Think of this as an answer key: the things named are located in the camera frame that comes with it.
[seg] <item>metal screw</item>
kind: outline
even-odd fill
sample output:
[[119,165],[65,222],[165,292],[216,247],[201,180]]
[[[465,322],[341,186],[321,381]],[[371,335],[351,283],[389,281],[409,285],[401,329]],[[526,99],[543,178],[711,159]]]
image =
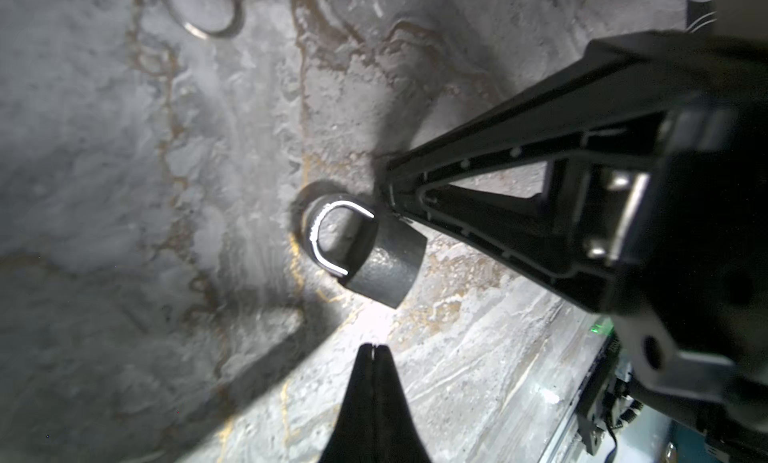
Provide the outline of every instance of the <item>metal screw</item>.
[[590,238],[584,243],[584,247],[587,249],[587,257],[589,259],[604,258],[608,254],[605,240],[601,238]]
[[628,190],[632,185],[632,174],[626,170],[611,170],[605,189],[608,191]]

